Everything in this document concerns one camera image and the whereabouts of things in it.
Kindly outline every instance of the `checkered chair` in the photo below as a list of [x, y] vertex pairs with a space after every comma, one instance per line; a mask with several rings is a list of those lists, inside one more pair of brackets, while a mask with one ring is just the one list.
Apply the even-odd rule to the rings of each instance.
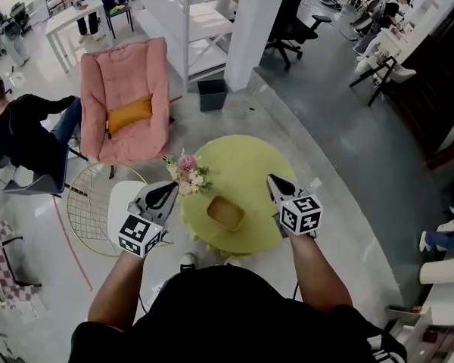
[[42, 286], [15, 279], [4, 246], [17, 239], [23, 238], [15, 237], [10, 225], [5, 221], [0, 221], [0, 290], [3, 292], [8, 306], [12, 306], [16, 301], [30, 301], [35, 289]]

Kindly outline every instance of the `white bucket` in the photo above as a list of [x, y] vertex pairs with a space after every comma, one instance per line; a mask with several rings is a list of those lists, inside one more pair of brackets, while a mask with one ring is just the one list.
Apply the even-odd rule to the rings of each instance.
[[426, 262], [421, 267], [419, 279], [421, 284], [448, 284], [454, 282], [454, 259]]

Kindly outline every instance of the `green round table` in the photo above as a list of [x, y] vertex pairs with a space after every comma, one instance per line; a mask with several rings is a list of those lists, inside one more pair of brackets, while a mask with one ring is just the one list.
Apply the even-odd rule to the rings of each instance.
[[[212, 140], [195, 156], [200, 165], [210, 168], [213, 186], [205, 194], [182, 198], [182, 217], [190, 225], [191, 238], [201, 238], [224, 253], [238, 255], [269, 249], [280, 242], [266, 178], [274, 173], [296, 179], [285, 157], [263, 140], [245, 135]], [[246, 212], [237, 231], [225, 230], [207, 215], [207, 207], [216, 195]]]

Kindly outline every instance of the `yellow cushion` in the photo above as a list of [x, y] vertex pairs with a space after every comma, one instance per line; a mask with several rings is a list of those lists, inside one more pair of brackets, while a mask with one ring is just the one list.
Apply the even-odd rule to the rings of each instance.
[[151, 114], [151, 95], [145, 95], [107, 114], [109, 133], [116, 133], [121, 128], [140, 119], [149, 119]]

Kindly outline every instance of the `pink armchair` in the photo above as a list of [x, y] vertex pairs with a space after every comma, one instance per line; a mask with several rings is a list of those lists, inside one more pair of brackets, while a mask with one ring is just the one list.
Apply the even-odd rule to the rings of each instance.
[[[169, 87], [165, 39], [84, 54], [81, 151], [102, 163], [134, 163], [162, 155], [168, 141]], [[152, 95], [152, 117], [108, 138], [107, 112]]]

